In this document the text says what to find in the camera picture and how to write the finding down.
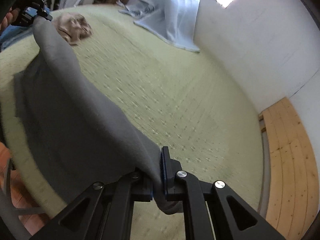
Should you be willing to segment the person left hand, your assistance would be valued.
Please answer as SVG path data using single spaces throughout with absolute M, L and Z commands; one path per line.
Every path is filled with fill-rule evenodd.
M 16 8 L 16 9 L 10 8 L 10 10 L 7 12 L 7 14 L 5 15 L 5 17 L 3 18 L 2 22 L 1 22 L 1 33 L 2 33 L 9 25 L 11 25 L 13 22 L 16 21 L 19 12 L 20 12 L 20 10 L 19 10 L 18 8 Z

